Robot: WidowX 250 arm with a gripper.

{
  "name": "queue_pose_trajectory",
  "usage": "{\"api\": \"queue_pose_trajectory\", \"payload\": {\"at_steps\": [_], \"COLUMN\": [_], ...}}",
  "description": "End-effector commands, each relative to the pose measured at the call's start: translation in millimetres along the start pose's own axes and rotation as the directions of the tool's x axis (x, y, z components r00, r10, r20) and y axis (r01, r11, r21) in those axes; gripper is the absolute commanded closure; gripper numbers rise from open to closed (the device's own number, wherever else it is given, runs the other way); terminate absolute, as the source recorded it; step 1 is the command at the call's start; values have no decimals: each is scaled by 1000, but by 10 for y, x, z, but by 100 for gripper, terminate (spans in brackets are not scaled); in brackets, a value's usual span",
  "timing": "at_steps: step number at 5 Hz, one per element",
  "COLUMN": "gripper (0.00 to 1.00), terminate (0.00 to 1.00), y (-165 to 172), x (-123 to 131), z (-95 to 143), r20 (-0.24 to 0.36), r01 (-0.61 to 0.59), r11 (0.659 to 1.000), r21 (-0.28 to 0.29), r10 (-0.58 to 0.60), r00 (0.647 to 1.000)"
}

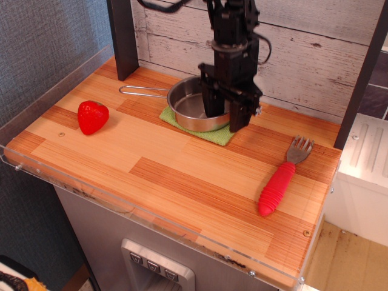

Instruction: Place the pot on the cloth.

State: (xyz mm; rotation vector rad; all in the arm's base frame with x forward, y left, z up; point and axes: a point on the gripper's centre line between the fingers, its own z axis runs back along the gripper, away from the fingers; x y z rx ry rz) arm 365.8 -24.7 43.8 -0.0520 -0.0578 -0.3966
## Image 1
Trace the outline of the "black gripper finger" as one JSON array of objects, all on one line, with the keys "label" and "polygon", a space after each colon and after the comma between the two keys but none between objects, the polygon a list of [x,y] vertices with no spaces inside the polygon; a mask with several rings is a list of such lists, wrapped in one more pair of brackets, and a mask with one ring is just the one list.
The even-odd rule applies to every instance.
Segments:
[{"label": "black gripper finger", "polygon": [[232,101],[230,103],[230,131],[236,133],[249,125],[251,113],[249,108],[241,102]]},{"label": "black gripper finger", "polygon": [[216,81],[201,77],[201,89],[204,110],[208,118],[220,116],[229,111],[227,100]]}]

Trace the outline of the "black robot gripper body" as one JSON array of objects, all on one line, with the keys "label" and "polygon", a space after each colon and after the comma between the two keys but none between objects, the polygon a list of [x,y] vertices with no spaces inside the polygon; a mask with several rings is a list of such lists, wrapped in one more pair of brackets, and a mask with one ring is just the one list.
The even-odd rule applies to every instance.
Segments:
[{"label": "black robot gripper body", "polygon": [[247,45],[241,50],[215,48],[214,64],[199,65],[201,77],[216,81],[228,102],[241,102],[252,115],[257,115],[259,99],[263,95],[253,81],[258,68],[258,54],[258,45]]}]

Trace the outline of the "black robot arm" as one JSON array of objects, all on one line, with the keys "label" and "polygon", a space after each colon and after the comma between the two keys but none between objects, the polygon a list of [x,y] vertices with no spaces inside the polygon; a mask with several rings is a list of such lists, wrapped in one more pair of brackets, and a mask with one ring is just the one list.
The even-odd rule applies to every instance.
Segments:
[{"label": "black robot arm", "polygon": [[258,113],[262,91],[253,81],[258,69],[259,11],[254,1],[207,1],[213,30],[214,63],[200,64],[206,116],[224,113],[229,103],[230,131],[248,126]]}]

